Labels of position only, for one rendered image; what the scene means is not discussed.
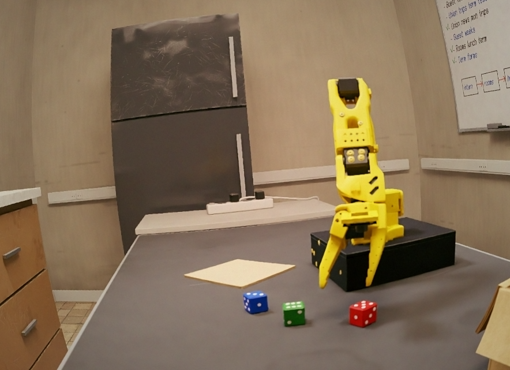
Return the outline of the green die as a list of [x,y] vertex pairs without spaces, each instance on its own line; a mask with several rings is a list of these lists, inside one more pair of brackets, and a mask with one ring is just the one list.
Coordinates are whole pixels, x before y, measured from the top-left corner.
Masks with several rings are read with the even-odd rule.
[[283,318],[286,327],[305,324],[305,307],[303,302],[284,303]]

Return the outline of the beige flat mat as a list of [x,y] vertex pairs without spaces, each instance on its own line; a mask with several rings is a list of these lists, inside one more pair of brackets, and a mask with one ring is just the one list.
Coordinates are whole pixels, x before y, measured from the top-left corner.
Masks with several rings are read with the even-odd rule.
[[233,260],[184,277],[243,289],[295,268],[293,265]]

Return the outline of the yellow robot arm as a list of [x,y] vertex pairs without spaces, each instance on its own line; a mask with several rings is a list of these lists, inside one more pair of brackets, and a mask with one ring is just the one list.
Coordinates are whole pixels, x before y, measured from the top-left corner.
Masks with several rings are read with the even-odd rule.
[[[385,189],[384,173],[377,165],[378,144],[370,117],[371,90],[363,79],[344,77],[337,81],[329,80],[328,91],[331,113],[334,115],[337,191],[340,198],[346,204],[385,204],[386,242],[403,237],[404,227],[398,225],[400,192]],[[356,104],[356,107],[348,109],[347,104]]]

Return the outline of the blue die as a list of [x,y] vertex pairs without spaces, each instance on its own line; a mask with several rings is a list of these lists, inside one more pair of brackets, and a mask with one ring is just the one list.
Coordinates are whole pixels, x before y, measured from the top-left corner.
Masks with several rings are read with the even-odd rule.
[[251,314],[268,311],[267,295],[261,291],[243,294],[245,310]]

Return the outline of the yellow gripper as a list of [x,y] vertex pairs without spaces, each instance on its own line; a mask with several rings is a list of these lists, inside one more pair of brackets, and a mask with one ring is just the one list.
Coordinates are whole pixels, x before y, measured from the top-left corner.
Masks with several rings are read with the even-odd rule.
[[[354,217],[351,218],[352,216]],[[350,239],[355,238],[370,240],[369,269],[366,277],[366,286],[370,286],[387,240],[385,204],[356,202],[335,208],[330,239],[320,265],[321,289],[326,287],[329,273],[340,251],[345,249]]]

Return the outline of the red die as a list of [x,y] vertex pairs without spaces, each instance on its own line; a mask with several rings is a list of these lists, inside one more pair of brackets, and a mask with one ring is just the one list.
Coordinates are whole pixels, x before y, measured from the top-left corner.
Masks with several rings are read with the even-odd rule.
[[376,321],[377,304],[361,301],[350,306],[350,324],[365,327]]

